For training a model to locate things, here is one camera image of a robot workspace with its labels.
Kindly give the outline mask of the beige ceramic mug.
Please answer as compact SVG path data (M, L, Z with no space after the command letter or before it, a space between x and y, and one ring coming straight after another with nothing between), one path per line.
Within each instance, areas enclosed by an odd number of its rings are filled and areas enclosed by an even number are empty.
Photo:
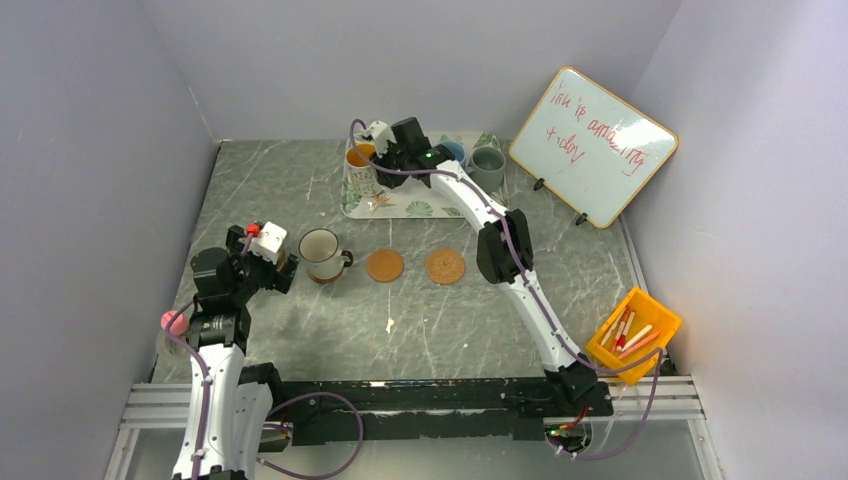
M284 245L281 245L280 248L278 249L277 258L276 258L276 266L277 266L278 269L283 268L283 266L286 263L287 258L288 258L288 253L287 253L286 247Z

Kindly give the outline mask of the yellow-inside patterned mug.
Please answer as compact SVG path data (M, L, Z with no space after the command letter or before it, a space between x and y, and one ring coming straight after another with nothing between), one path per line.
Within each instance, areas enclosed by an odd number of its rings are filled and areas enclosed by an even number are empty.
M367 162L374 152L375 146L365 142L351 146L345 154L346 178L350 186L364 197L377 196L384 189L377 181L376 171Z

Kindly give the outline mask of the white mug black rim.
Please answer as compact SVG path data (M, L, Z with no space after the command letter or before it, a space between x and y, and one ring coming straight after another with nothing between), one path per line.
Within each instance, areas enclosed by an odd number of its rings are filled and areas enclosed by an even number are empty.
M332 277L354 263L353 254L341 248L338 236L324 228L305 233L298 244L298 251L306 271L323 278Z

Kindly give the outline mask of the light blue mug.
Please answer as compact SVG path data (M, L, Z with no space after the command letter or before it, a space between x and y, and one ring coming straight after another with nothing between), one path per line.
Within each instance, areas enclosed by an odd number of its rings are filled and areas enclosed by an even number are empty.
M442 141L440 145L444 146L454 157L454 159L465 168L466 165L466 151L461 143L454 141Z

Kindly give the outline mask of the grey-green mug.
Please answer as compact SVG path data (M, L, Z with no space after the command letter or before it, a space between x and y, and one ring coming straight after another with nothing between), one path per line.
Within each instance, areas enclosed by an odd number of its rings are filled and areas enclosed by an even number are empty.
M504 180L506 158L494 147L476 148L467 160L466 172L486 193L497 191Z

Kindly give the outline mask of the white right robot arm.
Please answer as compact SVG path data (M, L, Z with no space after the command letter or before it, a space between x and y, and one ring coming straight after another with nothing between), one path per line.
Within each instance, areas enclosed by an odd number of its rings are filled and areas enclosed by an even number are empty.
M551 405L564 415L578 412L598 376L542 291L525 214L498 204L446 147L430 143L415 117L391 126L382 121L351 124L358 126L376 149L359 156L376 171L380 185L393 189L416 179L448 200L477 231L477 267L510 300L531 334L552 385Z

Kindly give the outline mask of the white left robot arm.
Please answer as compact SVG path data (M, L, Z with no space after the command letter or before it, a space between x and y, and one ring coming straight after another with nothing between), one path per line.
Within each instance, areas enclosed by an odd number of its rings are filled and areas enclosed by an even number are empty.
M191 397L174 479L251 479L265 420L277 418L286 393L271 363L246 366L251 315L261 289L289 291L299 259L286 253L287 231L258 222L229 228L222 247L197 253L190 266L196 289L183 316L164 331L190 356Z

